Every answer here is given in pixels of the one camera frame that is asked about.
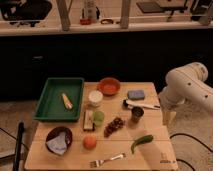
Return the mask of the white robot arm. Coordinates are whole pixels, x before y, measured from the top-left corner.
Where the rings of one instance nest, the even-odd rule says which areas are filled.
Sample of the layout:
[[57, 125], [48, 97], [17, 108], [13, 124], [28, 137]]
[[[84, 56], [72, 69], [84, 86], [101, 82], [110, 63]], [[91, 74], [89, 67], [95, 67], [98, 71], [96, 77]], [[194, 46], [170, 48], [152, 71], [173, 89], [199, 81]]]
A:
[[207, 67], [200, 62], [174, 68], [166, 74], [166, 86], [158, 95], [164, 125], [171, 123], [176, 116], [175, 108], [186, 100], [213, 115], [213, 88], [205, 84], [207, 78]]

